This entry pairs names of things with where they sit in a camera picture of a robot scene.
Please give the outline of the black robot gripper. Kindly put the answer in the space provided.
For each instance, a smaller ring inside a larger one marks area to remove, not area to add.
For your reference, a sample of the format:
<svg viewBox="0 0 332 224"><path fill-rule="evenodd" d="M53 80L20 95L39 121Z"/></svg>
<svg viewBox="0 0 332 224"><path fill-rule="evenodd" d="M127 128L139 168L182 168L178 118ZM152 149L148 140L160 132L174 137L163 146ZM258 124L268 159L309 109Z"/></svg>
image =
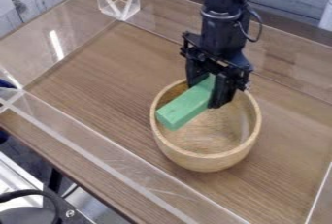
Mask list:
<svg viewBox="0 0 332 224"><path fill-rule="evenodd" d="M201 33L182 35L181 55L186 59L187 87L194 87L209 76L209 109L227 104L237 91L246 90L253 65L242 50L247 36L250 14L239 9L234 13L201 10Z"/></svg>

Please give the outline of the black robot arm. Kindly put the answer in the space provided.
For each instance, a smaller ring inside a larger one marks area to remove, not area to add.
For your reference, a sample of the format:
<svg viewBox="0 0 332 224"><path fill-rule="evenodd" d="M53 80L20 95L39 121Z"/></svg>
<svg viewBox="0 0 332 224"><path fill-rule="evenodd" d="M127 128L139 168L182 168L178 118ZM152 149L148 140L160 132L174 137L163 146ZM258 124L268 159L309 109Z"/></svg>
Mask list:
<svg viewBox="0 0 332 224"><path fill-rule="evenodd" d="M209 109L218 109L233 100L237 90L246 90L253 65L242 50L246 42L257 42L262 34L258 31L256 38L247 34L250 16L262 21L249 1L203 0L201 33L186 31L182 35L187 87L197 86L209 76L214 77Z"/></svg>

